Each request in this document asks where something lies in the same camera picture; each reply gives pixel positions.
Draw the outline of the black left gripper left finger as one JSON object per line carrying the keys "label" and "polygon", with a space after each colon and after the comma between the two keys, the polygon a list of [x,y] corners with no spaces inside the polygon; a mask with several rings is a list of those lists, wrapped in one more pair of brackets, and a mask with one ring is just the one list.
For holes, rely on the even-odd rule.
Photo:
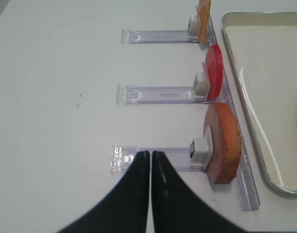
{"label": "black left gripper left finger", "polygon": [[149,152],[138,152],[107,196],[61,233],[144,233],[149,208]]}

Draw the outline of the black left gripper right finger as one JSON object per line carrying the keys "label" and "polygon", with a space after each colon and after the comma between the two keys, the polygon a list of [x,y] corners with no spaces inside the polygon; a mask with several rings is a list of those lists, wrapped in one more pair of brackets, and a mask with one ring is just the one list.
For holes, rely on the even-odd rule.
{"label": "black left gripper right finger", "polygon": [[156,233],[242,233],[203,202],[162,151],[152,153],[151,204]]}

